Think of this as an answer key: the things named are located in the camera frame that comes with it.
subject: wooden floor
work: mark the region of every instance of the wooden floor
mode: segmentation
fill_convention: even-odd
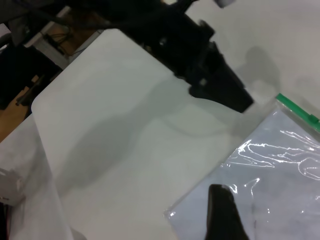
[[[97,23],[101,22],[101,19],[95,14],[89,14],[81,17],[85,18],[84,21],[89,19],[90,21]],[[71,37],[68,41],[63,42],[61,45],[65,50],[66,55],[71,56],[77,50],[77,48],[79,48],[94,32],[94,30],[71,29],[73,37]],[[60,33],[64,33],[63,28],[61,28],[59,25],[55,25],[48,34],[52,35]],[[17,126],[19,126],[20,123],[24,121],[28,107],[22,105],[16,106],[16,99],[23,95],[27,90],[28,88],[26,87],[14,100],[12,100],[5,110],[0,110],[0,142],[2,142],[13,130],[16,129]]]
[[[23,95],[27,90],[21,91],[16,98]],[[0,110],[0,142],[2,142],[20,123],[23,122],[27,113],[27,106],[17,106],[14,99],[5,110]]]

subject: clear plastic bag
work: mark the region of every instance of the clear plastic bag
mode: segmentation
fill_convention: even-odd
[[[165,212],[180,240],[205,239],[208,189],[231,190],[250,240],[320,238],[318,134],[281,105],[219,167]]]

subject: green zipper seal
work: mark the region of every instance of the green zipper seal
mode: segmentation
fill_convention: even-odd
[[[289,98],[283,96],[281,93],[279,93],[278,96],[276,96],[276,99],[283,105],[285,105],[288,109],[290,109],[292,112],[294,112],[296,115],[298,115],[301,119],[303,119],[313,129],[315,129],[317,132],[320,132],[319,118],[307,113],[305,110],[303,110]]]

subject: black equipment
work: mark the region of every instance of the black equipment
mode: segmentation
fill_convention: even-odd
[[[172,5],[162,0],[66,0],[65,3],[72,8],[95,11],[109,22],[100,25],[66,22],[37,10],[36,6],[25,0],[12,1],[39,17],[62,25],[120,29],[162,62],[176,77],[190,84],[189,93],[195,98],[215,101],[240,113],[253,103],[241,80],[225,62],[216,43],[210,41],[215,31],[204,21],[196,24],[185,14],[195,0],[178,0]],[[225,7],[232,0],[215,2]]]

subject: white table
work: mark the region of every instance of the white table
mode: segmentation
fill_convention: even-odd
[[[163,211],[248,136],[278,92],[317,115],[320,3],[242,0],[189,11],[216,31],[256,100],[244,115],[188,85],[117,30],[105,31],[32,111],[70,225],[88,240],[176,239]]]

